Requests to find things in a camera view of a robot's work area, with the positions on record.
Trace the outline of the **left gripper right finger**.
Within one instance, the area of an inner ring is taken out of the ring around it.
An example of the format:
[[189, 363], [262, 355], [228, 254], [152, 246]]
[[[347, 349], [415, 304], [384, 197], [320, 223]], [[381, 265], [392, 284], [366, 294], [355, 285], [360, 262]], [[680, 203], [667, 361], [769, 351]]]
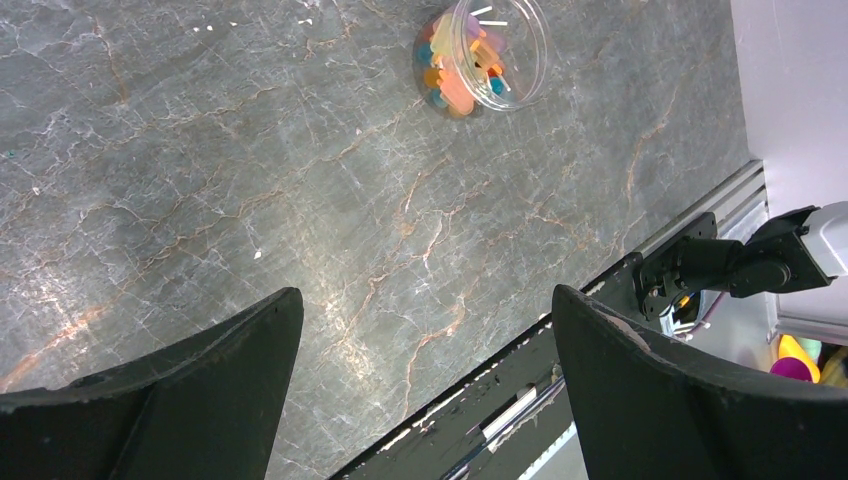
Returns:
[[715, 357], [580, 291], [552, 295], [592, 479], [843, 479], [847, 392]]

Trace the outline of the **clear round jar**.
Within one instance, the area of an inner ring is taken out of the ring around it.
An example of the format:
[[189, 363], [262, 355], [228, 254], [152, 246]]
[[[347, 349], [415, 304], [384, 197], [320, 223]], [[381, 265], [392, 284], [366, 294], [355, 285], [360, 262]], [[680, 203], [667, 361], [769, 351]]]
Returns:
[[516, 111], [546, 92], [553, 49], [538, 1], [451, 1], [415, 37], [413, 79], [447, 118]]

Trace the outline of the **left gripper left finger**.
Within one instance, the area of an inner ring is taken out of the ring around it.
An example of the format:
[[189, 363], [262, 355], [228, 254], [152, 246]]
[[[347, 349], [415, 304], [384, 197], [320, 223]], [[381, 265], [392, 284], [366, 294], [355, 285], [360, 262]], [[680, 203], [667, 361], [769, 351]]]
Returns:
[[55, 390], [1, 398], [5, 479], [261, 479], [298, 353], [301, 292]]

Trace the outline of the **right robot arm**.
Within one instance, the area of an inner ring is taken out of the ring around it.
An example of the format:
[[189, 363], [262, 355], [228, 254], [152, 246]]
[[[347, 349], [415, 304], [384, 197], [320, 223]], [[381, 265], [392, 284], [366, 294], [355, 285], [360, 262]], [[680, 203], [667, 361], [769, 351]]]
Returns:
[[847, 274], [847, 203], [773, 217], [745, 242], [716, 236], [707, 212], [649, 255], [634, 274], [643, 315], [659, 319], [685, 296], [734, 298], [824, 288]]

